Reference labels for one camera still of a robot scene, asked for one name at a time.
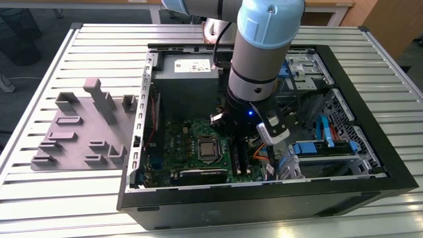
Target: red cable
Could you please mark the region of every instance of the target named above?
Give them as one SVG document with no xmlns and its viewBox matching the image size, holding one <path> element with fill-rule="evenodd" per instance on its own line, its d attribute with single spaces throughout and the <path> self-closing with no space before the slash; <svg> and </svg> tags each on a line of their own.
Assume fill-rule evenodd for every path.
<svg viewBox="0 0 423 238">
<path fill-rule="evenodd" d="M 152 111 L 152 131 L 149 134 L 149 138 L 148 138 L 145 147 L 148 146 L 148 144 L 151 142 L 153 131 L 156 130 L 156 115 L 155 115 L 155 111 L 153 111 L 153 98 L 152 97 L 151 97 L 151 111 Z"/>
</svg>

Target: motherboard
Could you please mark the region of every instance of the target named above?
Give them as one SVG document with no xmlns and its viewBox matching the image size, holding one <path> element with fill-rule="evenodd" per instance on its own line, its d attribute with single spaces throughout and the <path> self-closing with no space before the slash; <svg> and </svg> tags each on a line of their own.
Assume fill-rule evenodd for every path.
<svg viewBox="0 0 423 238">
<path fill-rule="evenodd" d="M 167 121 L 164 140 L 163 157 L 149 158 L 155 184 L 148 186 L 199 185 L 204 179 L 212 183 L 261 181 L 260 161 L 247 154 L 241 161 L 233 155 L 231 139 L 219 136 L 207 120 Z"/>
</svg>

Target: white label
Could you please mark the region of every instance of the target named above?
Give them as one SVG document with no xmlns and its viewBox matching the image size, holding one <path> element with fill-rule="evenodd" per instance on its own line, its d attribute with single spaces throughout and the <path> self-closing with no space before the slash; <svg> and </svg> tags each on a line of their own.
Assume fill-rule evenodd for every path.
<svg viewBox="0 0 423 238">
<path fill-rule="evenodd" d="M 273 169 L 273 167 L 271 166 L 271 164 L 267 164 L 265 170 L 271 173 L 271 175 L 273 175 L 275 169 Z"/>
<path fill-rule="evenodd" d="M 175 73 L 211 72 L 209 59 L 177 59 L 175 61 Z"/>
<path fill-rule="evenodd" d="M 300 65 L 295 65 L 295 66 L 292 66 L 292 68 L 293 68 L 293 70 L 304 70 L 303 66 L 300 66 Z"/>
</svg>

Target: wooden desk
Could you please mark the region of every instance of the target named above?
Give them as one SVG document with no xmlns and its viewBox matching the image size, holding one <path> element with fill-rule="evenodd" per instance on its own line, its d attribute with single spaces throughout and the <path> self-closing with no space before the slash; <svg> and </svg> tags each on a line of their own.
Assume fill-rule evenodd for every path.
<svg viewBox="0 0 423 238">
<path fill-rule="evenodd" d="M 339 26 L 353 0 L 305 0 L 305 12 L 328 13 L 327 26 Z M 161 0 L 0 0 L 0 7 L 52 9 L 148 9 L 160 24 Z"/>
</svg>

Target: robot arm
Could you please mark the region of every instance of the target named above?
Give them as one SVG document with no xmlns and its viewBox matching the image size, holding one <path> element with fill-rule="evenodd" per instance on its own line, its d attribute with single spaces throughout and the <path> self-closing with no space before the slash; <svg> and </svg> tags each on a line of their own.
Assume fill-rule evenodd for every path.
<svg viewBox="0 0 423 238">
<path fill-rule="evenodd" d="M 228 100 L 237 109 L 253 109 L 261 119 L 256 128 L 263 141 L 267 145 L 279 143 L 289 135 L 288 126 L 269 96 L 285 53 L 299 30 L 304 1 L 161 1 L 169 10 L 237 23 Z"/>
</svg>

